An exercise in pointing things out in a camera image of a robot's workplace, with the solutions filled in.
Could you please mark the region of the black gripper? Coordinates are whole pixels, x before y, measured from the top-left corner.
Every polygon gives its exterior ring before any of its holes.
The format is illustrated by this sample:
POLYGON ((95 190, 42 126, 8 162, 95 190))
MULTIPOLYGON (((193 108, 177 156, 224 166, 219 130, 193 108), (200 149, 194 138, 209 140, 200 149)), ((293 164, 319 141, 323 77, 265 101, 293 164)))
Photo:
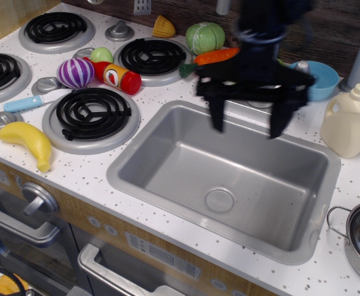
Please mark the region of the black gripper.
POLYGON ((214 129, 224 132, 226 99, 272 102, 270 138, 279 137, 293 112, 306 105, 310 74, 281 65, 269 48, 242 45, 239 53, 222 62, 196 68, 196 94, 208 102, 214 129))

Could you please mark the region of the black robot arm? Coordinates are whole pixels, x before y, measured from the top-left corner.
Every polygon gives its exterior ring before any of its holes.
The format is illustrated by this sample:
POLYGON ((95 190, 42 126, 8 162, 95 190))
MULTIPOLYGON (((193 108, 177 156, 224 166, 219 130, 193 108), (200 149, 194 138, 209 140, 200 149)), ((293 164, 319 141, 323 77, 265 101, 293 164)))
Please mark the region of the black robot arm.
POLYGON ((196 94, 208 103, 214 129, 223 131, 227 100, 270 102, 270 137, 287 127, 309 101, 315 79, 277 61, 287 27, 313 7, 312 1, 243 1, 234 33, 240 51, 222 62, 198 66, 196 94))

